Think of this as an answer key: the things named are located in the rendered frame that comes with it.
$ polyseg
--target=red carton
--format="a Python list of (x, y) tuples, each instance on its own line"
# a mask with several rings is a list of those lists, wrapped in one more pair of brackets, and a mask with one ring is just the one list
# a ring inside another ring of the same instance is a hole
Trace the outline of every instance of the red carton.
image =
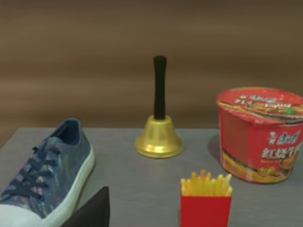
[(303, 144), (303, 98), (279, 89), (243, 87), (217, 97), (221, 165), (253, 183), (278, 183)]
[(180, 194), (180, 227), (228, 227), (232, 198)]

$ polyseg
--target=shoelace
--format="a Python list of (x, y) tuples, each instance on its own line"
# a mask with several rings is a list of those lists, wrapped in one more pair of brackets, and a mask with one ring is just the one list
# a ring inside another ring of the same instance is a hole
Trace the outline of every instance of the shoelace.
[[(21, 169), (19, 174), (23, 177), (22, 181), (18, 181), (17, 179), (12, 180), (10, 185), (15, 186), (13, 190), (5, 190), (2, 195), (17, 195), (17, 196), (24, 196), (24, 197), (33, 197), (39, 199), (41, 201), (44, 200), (43, 195), (40, 195), (34, 191), (32, 191), (32, 187), (39, 187), (39, 188), (48, 188), (48, 184), (45, 182), (37, 182), (37, 178), (40, 176), (44, 177), (52, 177), (53, 173), (51, 171), (42, 171), (41, 168), (44, 165), (48, 166), (56, 166), (56, 160), (45, 160), (47, 152), (44, 151), (43, 146), (41, 149), (38, 150), (37, 147), (33, 148), (34, 154), (37, 153), (37, 157), (40, 161), (36, 161), (33, 158), (28, 160), (28, 163), (31, 165), (31, 169), (29, 171), (25, 171)], [(59, 155), (61, 152), (57, 149), (51, 149), (51, 152)]]

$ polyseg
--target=canvas shoe upper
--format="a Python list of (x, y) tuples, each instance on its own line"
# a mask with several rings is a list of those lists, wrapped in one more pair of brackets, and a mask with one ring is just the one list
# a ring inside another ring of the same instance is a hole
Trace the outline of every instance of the canvas shoe upper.
[(92, 147), (77, 119), (65, 120), (33, 150), (0, 196), (1, 227), (61, 226), (94, 165)]

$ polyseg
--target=gray surface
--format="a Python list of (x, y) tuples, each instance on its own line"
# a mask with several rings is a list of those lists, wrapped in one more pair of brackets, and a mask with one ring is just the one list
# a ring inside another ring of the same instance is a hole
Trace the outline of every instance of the gray surface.
[[(53, 129), (19, 129), (0, 150), (0, 191), (27, 160), (31, 148)], [(201, 168), (221, 168), (217, 130), (177, 130), (186, 149), (170, 159), (150, 159), (134, 151), (141, 130), (86, 129), (97, 162), (80, 198), (83, 205), (102, 186), (110, 188), (111, 227), (177, 227), (178, 184)], [(258, 185), (232, 179), (230, 227), (303, 226), (303, 155), (292, 176)]]

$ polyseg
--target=red paper lid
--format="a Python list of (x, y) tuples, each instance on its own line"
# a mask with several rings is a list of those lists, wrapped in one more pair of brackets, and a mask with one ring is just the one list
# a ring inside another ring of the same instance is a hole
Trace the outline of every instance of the red paper lid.
[(274, 88), (230, 89), (217, 96), (217, 104), (224, 111), (259, 125), (303, 121), (303, 97)]

